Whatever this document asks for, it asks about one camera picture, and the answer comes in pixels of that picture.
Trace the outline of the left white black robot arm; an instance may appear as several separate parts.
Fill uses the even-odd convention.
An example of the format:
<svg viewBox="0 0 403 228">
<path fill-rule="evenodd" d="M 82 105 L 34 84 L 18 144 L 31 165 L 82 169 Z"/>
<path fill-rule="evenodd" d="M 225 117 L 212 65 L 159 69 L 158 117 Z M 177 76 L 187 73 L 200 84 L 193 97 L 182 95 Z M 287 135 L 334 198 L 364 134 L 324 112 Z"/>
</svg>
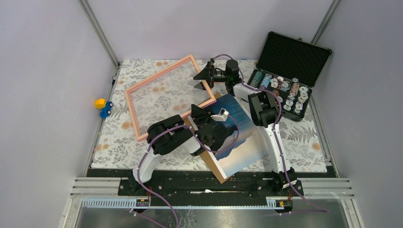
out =
<svg viewBox="0 0 403 228">
<path fill-rule="evenodd" d="M 152 124 L 147 130 L 147 150 L 133 169 L 134 178 L 129 183 L 129 189 L 135 195 L 142 195 L 147 191 L 147 183 L 153 174 L 157 164 L 164 155 L 168 155 L 180 146 L 192 156 L 198 156 L 204 151 L 220 153 L 219 150 L 225 142 L 226 127 L 218 122 L 224 122 L 229 117 L 229 112 L 222 108 L 218 113 L 211 109 L 203 109 L 191 105 L 191 120 L 197 126 L 192 130 L 191 126 L 184 123 L 180 115 L 174 115 L 162 121 Z"/>
</svg>

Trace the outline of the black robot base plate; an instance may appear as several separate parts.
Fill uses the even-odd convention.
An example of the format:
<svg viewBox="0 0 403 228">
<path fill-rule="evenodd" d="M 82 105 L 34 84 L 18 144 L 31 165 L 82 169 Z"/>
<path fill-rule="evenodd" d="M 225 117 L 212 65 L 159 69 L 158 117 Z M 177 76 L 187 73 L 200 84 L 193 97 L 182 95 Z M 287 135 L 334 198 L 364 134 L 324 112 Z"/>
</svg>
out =
<svg viewBox="0 0 403 228">
<path fill-rule="evenodd" d="M 118 196 L 150 197 L 151 205 L 165 203 L 144 190 L 131 170 L 90 169 L 90 178 L 117 182 Z M 145 186 L 162 195 L 173 206 L 260 206 L 265 197 L 296 196 L 291 188 L 278 190 L 273 172 L 238 172 L 220 183 L 209 171 L 154 171 Z"/>
</svg>

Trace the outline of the pink wooden picture frame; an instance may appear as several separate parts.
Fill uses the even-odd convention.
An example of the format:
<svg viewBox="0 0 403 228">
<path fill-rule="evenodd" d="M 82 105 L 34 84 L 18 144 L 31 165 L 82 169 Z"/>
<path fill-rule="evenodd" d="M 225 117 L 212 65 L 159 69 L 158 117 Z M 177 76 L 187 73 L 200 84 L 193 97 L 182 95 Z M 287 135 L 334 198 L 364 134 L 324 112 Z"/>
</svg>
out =
<svg viewBox="0 0 403 228">
<path fill-rule="evenodd" d="M 193 80 L 200 71 L 194 57 L 188 55 L 126 89 L 137 141 L 145 140 L 148 128 L 158 121 L 177 114 L 181 118 L 189 116 L 192 104 L 204 108 L 216 102 L 211 89 L 194 88 L 203 81 Z"/>
</svg>

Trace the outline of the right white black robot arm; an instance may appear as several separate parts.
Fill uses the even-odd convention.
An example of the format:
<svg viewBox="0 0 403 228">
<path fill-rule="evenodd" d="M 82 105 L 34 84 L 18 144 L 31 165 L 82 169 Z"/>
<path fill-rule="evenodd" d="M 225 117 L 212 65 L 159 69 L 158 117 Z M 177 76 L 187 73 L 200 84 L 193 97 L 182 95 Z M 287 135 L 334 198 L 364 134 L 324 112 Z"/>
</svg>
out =
<svg viewBox="0 0 403 228">
<path fill-rule="evenodd" d="M 217 82 L 224 82 L 226 90 L 234 97 L 248 100 L 250 116 L 253 123 L 261 130 L 269 152 L 274 156 L 273 191 L 280 196 L 295 189 L 297 177 L 290 164 L 280 138 L 279 121 L 281 118 L 281 102 L 277 95 L 267 89 L 256 88 L 244 82 L 244 76 L 236 60 L 226 62 L 225 70 L 214 66 L 212 58 L 194 80 L 204 80 L 206 87 L 213 88 Z"/>
</svg>

